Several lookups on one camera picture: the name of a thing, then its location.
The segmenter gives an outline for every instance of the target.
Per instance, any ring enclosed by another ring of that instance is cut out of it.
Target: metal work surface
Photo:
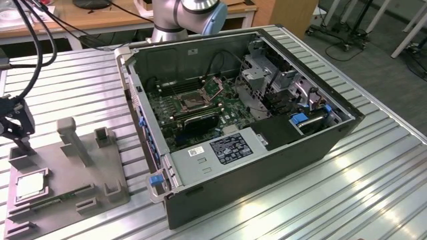
[[[148,166],[122,90],[112,52],[62,53],[46,67],[27,102],[39,146],[60,141],[55,120],[74,116],[76,133],[112,128],[131,201],[40,239],[425,239],[427,237],[426,137],[283,28],[265,28],[359,108],[366,119],[326,157],[287,178],[187,225],[170,230],[162,203],[150,200]],[[16,58],[24,63],[35,57]],[[7,72],[6,93],[18,94],[30,69]],[[6,219],[14,146],[0,139],[0,221]]]

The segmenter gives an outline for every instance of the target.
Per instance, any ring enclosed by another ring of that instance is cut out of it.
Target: blue latch
[[[325,105],[325,109],[329,113],[333,111],[333,107],[330,105]]]
[[[291,121],[295,125],[309,120],[309,117],[305,113],[295,114],[291,118]]]
[[[164,182],[162,174],[150,177],[151,186],[158,186]]]
[[[139,117],[139,126],[143,127],[146,126],[146,120],[144,120],[144,117]]]

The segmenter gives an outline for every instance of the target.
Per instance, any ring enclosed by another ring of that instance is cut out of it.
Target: wooden table
[[[134,0],[115,0],[115,3],[132,13],[139,14]],[[95,10],[90,13],[90,10],[76,7],[72,0],[56,0],[54,5],[58,8],[60,19],[90,34],[104,34],[154,27],[152,23],[126,13],[115,6]],[[250,28],[257,10],[258,7],[255,5],[249,6],[245,3],[231,5],[229,6],[227,18],[243,18],[242,28]],[[80,41],[71,36],[56,23],[48,23],[47,26],[51,29],[55,39],[67,38],[72,50],[83,49]],[[48,35],[40,23],[35,23],[34,28],[39,39],[47,40]],[[72,28],[68,28],[68,30],[71,30],[76,36],[83,35]],[[0,32],[0,45],[32,42],[32,40],[27,28]]]

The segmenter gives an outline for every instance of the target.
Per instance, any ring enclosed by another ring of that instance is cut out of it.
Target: gray carpet
[[[347,1],[342,0],[335,14],[341,14]],[[322,7],[329,8],[333,0],[322,0]],[[359,2],[349,24],[353,26],[363,3]],[[361,29],[366,30],[378,10],[370,8]],[[419,79],[409,70],[405,55],[393,59],[395,48],[406,37],[402,32],[406,23],[389,15],[383,15],[373,33],[371,42],[366,50],[350,61],[341,62],[326,55],[326,48],[339,40],[317,32],[313,36],[306,36],[305,42],[310,47],[325,56],[325,58],[346,73],[346,75],[382,101],[386,106],[425,134],[427,135],[427,82]],[[419,32],[414,41],[419,42],[427,36]],[[337,59],[347,59],[359,49],[351,49],[350,52],[333,47],[329,53]]]

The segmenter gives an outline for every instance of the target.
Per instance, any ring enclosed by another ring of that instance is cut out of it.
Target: sticker
[[[230,164],[254,152],[241,133],[210,143],[222,164]]]
[[[198,54],[198,52],[199,52],[199,49],[198,49],[198,48],[188,50],[188,56]]]
[[[206,151],[203,150],[202,146],[198,146],[196,148],[188,150],[190,157],[192,157],[192,156],[195,156],[198,154],[202,154],[204,152]]]
[[[51,32],[63,31],[62,28],[50,28],[48,30],[50,30]],[[44,29],[40,29],[40,30],[39,30],[39,33],[46,33],[46,32],[47,32],[47,30],[44,30]]]

